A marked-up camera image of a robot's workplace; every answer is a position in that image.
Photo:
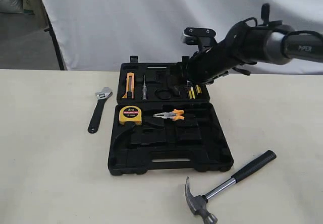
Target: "tool case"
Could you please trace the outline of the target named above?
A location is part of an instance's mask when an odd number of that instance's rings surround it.
[[[199,172],[228,171],[233,165],[225,136],[205,85],[193,87],[195,99],[188,89],[172,87],[170,76],[175,63],[122,64],[117,93],[113,130],[108,157],[112,175],[144,174],[148,170],[193,168]],[[133,73],[134,95],[127,95],[127,74]],[[147,100],[143,100],[143,83]],[[120,110],[135,106],[141,110],[141,125],[119,121]],[[184,120],[154,118],[153,115],[184,110]]]

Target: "hammer handle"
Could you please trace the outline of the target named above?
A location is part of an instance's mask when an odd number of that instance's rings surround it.
[[[105,104],[106,100],[107,100],[107,98],[106,99],[99,99],[97,101],[95,110],[93,112],[93,116],[91,118],[89,127],[87,129],[87,131],[89,133],[96,133],[97,130],[99,130],[101,116],[102,116],[102,112],[103,112],[104,104]]]
[[[270,161],[276,158],[276,154],[273,151],[268,150],[260,157],[248,163],[245,167],[237,171],[232,178],[236,180],[236,183],[245,179],[246,177],[252,175],[254,172],[257,172],[263,166],[265,166]]]

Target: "grey floor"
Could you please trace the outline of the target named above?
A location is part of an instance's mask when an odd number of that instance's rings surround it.
[[[0,69],[59,70],[49,32],[34,15],[0,13]]]

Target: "white table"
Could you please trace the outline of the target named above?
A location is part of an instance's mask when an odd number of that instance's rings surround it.
[[[321,223],[323,78],[230,75],[209,86],[235,163],[226,173],[107,170],[119,73],[0,71],[0,223],[202,223],[204,194],[268,149],[277,159],[211,200],[219,223]],[[94,92],[108,86],[100,129]]]

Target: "yellow tape measure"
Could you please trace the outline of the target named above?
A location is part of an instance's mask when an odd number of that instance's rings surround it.
[[[119,112],[119,122],[121,125],[134,122],[137,126],[141,126],[141,109],[133,105],[123,107]]]

